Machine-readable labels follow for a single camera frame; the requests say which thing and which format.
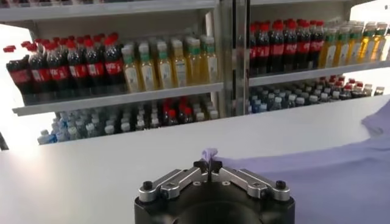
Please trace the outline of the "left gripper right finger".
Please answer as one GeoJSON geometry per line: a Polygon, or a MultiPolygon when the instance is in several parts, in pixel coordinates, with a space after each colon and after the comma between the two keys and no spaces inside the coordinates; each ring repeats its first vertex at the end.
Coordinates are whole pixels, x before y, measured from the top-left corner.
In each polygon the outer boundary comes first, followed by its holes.
{"type": "Polygon", "coordinates": [[[285,181],[271,181],[247,169],[232,169],[221,161],[210,160],[210,179],[233,183],[252,198],[271,197],[276,201],[288,201],[291,198],[290,188],[285,181]]]}

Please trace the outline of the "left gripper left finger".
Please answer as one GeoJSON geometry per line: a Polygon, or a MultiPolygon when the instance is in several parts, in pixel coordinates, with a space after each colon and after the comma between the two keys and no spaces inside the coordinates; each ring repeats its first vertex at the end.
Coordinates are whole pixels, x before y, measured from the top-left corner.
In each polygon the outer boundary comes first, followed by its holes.
{"type": "Polygon", "coordinates": [[[144,181],[138,190],[138,200],[142,203],[152,203],[159,198],[173,200],[189,186],[202,186],[209,180],[209,174],[209,162],[195,161],[189,169],[174,169],[155,181],[144,181]]]}

